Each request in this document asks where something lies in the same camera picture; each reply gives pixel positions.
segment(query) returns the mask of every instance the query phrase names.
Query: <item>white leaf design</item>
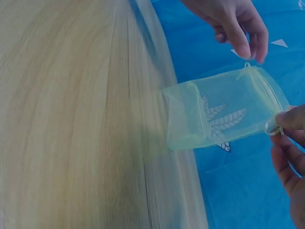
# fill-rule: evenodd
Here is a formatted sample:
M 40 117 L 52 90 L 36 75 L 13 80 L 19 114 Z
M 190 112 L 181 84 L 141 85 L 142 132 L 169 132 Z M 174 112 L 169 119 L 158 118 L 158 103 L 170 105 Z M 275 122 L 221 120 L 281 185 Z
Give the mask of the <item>white leaf design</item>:
M 208 99 L 206 98 L 206 96 L 202 97 L 202 104 L 203 104 L 204 110 L 207 112 L 207 110 L 209 109 L 209 102 L 208 102 Z
M 235 111 L 224 117 L 210 121 L 210 125 L 217 130 L 225 130 L 238 124 L 244 117 L 246 109 Z
M 231 152 L 231 146 L 230 146 L 230 143 L 228 143 L 228 142 L 220 143 L 220 144 L 218 144 L 218 146 L 219 146 L 221 149 L 227 151 L 228 153 Z
M 245 116 L 246 109 L 244 108 L 238 110 L 229 115 L 211 121 L 211 119 L 215 117 L 215 115 L 217 115 L 226 106 L 220 105 L 209 108 L 209 101 L 206 96 L 202 97 L 202 104 L 204 112 L 208 116 L 208 121 L 211 126 L 211 136 L 209 136 L 209 138 L 221 149 L 225 150 L 226 152 L 231 152 L 230 143 L 225 141 L 225 135 L 221 132 L 221 130 L 228 129 L 238 124 Z
M 212 132 L 212 138 L 215 142 L 218 142 L 218 146 L 227 151 L 227 152 L 231 152 L 231 146 L 230 143 L 228 142 L 221 142 L 221 140 L 225 139 L 225 136 L 223 135 L 223 133 L 221 133 L 219 130 L 212 128 L 211 129 Z
M 214 143 L 220 143 L 225 140 L 224 134 L 221 133 L 221 131 L 219 131 L 213 127 L 211 128 L 211 134 L 212 134 L 212 140 L 214 141 Z
M 212 119 L 215 115 L 217 115 L 224 107 L 225 105 L 220 105 L 207 109 L 206 113 L 208 115 L 209 120 Z

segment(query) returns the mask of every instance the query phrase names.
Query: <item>blue surface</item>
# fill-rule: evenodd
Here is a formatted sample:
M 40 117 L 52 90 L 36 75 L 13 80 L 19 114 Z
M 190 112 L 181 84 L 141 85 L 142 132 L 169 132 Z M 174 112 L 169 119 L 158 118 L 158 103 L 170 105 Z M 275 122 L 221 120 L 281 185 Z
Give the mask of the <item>blue surface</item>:
M 269 44 L 262 67 L 295 105 L 305 102 L 305 11 L 298 1 L 253 1 L 269 29 L 270 41 L 283 39 L 288 46 Z M 178 82 L 244 66 L 231 46 L 216 43 L 212 28 L 178 0 L 157 0 L 153 5 Z M 289 199 L 272 167 L 269 138 L 260 134 L 230 144 L 231 153 L 219 147 L 195 150 L 209 228 L 294 228 Z

